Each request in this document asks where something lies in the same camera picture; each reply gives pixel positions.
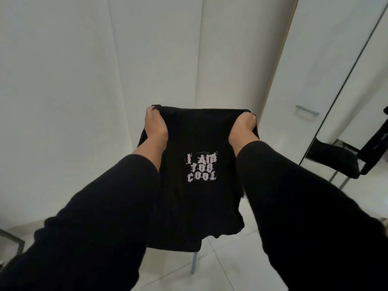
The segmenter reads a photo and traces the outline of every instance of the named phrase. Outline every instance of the person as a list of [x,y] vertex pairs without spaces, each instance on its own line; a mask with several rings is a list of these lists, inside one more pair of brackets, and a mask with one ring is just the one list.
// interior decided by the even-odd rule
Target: person
[[[229,142],[262,247],[284,283],[290,290],[386,289],[388,238],[382,224],[260,141],[252,132],[255,124],[254,115],[241,114]],[[148,139],[141,146],[35,232],[35,243],[0,273],[0,290],[134,286],[168,139],[152,107],[145,130]]]

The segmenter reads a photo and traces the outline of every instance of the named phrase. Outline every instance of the tile floor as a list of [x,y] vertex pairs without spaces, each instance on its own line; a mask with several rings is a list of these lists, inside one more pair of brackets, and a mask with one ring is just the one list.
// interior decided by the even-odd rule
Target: tile floor
[[[205,238],[195,274],[190,274],[192,253],[148,248],[133,290],[287,290],[261,247],[255,217],[246,198],[241,200],[239,210],[244,218],[244,229],[232,236]],[[23,239],[26,248],[33,243],[32,235]],[[7,261],[16,248],[17,245],[13,245],[1,251],[0,247],[0,259]]]

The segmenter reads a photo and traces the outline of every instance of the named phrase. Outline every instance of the person's right arm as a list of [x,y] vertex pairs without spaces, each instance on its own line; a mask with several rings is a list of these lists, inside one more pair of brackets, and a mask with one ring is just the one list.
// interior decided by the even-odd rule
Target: person's right arm
[[255,120],[249,121],[236,122],[230,142],[263,249],[289,289],[385,286],[383,225],[334,185],[259,141],[250,132]]

